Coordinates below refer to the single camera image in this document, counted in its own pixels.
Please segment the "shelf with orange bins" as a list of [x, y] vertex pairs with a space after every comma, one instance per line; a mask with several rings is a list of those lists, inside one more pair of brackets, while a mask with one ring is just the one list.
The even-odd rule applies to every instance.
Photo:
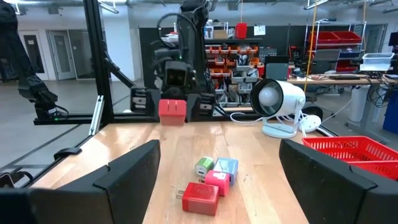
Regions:
[[207, 66], [222, 107], [250, 106], [252, 88], [265, 70], [260, 43], [260, 38], [205, 40]]

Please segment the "red plastic slotted basket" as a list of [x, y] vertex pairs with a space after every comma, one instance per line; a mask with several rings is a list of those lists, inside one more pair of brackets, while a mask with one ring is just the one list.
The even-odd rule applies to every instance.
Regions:
[[359, 161], [348, 164], [398, 181], [398, 161]]
[[303, 138], [303, 144], [345, 162], [398, 161], [398, 152], [366, 136]]

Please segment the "small red wall charger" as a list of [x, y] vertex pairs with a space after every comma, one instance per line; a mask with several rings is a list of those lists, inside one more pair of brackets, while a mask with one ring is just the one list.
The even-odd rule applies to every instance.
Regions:
[[230, 175], [225, 172], [209, 170], [205, 176], [205, 184], [219, 187], [219, 195], [225, 197], [229, 193]]

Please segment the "rack with red bins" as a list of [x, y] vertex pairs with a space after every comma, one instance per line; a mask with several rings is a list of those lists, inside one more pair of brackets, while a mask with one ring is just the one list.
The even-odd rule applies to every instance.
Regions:
[[334, 19], [320, 19], [306, 25], [303, 63], [307, 73], [356, 73], [365, 52], [367, 23], [333, 24]]

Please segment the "blue bin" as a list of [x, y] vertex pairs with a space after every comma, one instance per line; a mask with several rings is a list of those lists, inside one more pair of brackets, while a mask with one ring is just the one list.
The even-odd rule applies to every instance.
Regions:
[[393, 92], [389, 99], [382, 128], [398, 134], [398, 91]]

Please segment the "clear plastic bin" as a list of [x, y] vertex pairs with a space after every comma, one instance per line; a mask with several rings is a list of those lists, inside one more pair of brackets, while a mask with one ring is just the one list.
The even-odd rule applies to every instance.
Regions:
[[362, 72], [386, 72], [391, 67], [391, 60], [394, 56], [394, 53], [364, 54], [359, 70]]

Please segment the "silver metal bracket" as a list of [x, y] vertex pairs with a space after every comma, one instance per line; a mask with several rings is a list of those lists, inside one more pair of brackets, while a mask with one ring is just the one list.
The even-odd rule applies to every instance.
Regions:
[[89, 136], [94, 136], [99, 131], [101, 118], [103, 114], [103, 108], [104, 108], [104, 96], [98, 95], [89, 128], [89, 133], [88, 133]]

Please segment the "wooden workbench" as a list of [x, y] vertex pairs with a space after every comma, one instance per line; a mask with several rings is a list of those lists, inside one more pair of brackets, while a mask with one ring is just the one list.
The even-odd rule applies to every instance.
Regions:
[[[356, 76], [358, 77], [357, 80], [334, 80], [331, 79], [330, 77], [336, 77], [336, 76]], [[355, 75], [351, 73], [347, 74], [312, 74], [308, 75], [304, 78], [301, 77], [295, 77], [292, 78], [290, 77], [287, 80], [288, 83], [291, 83], [293, 85], [375, 85], [375, 84], [398, 84], [398, 80], [395, 79], [388, 79], [384, 76], [384, 78], [378, 80], [378, 79], [370, 79], [366, 75]]]

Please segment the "green wall charger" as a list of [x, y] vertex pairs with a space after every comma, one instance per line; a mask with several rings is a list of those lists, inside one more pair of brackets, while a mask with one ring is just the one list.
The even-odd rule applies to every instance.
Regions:
[[200, 177], [205, 177], [214, 168], [214, 165], [213, 158], [204, 156], [195, 164], [195, 173]]

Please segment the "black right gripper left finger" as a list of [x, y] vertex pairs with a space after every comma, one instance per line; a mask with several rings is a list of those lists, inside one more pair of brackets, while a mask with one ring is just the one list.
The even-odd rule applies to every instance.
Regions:
[[160, 142], [151, 140], [56, 190], [35, 189], [36, 224], [142, 224], [157, 179]]

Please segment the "grey computer case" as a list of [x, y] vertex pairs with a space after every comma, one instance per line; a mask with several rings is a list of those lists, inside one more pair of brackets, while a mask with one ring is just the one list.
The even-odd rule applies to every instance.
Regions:
[[287, 81], [290, 74], [288, 56], [267, 56], [265, 66], [266, 78]]

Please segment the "white waste bin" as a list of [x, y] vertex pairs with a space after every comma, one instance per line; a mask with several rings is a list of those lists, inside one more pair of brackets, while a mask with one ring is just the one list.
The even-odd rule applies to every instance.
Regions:
[[350, 121], [353, 122], [361, 121], [369, 89], [370, 89], [369, 85], [361, 85], [361, 86], [355, 86], [351, 90], [351, 103], [349, 109]]

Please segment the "light blue wall charger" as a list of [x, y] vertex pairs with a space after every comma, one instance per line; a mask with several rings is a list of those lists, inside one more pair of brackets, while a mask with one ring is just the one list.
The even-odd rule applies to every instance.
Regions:
[[229, 174], [229, 184], [234, 185], [238, 173], [239, 161], [228, 157], [219, 157], [215, 162], [214, 171]]

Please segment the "small red bin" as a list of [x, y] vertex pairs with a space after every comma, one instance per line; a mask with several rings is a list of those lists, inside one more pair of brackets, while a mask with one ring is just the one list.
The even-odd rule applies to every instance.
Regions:
[[237, 39], [245, 39], [247, 36], [248, 25], [245, 22], [239, 22], [235, 26], [235, 34]]

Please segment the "red cube wall charger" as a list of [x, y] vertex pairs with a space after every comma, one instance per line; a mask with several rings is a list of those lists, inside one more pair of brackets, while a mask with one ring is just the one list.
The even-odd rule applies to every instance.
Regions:
[[159, 101], [159, 118], [163, 126], [183, 126], [185, 123], [187, 103], [184, 100], [161, 99]]
[[219, 202], [220, 188], [198, 182], [189, 182], [185, 190], [175, 196], [182, 202], [184, 212], [215, 216]]

